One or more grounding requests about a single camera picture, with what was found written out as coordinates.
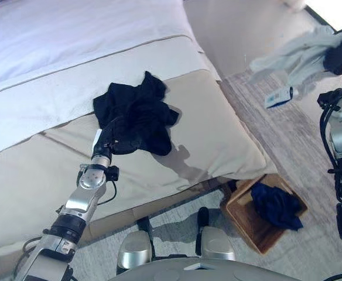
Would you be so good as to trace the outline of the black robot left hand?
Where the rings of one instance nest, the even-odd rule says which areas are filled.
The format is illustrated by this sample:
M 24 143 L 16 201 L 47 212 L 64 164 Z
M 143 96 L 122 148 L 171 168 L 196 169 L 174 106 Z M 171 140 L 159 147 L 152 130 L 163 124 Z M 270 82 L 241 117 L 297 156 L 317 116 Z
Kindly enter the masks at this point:
M 129 130 L 126 119 L 119 116 L 101 131 L 91 158 L 105 156 L 112 159 L 112 155 L 127 155 L 139 149 L 141 143 L 139 135 Z

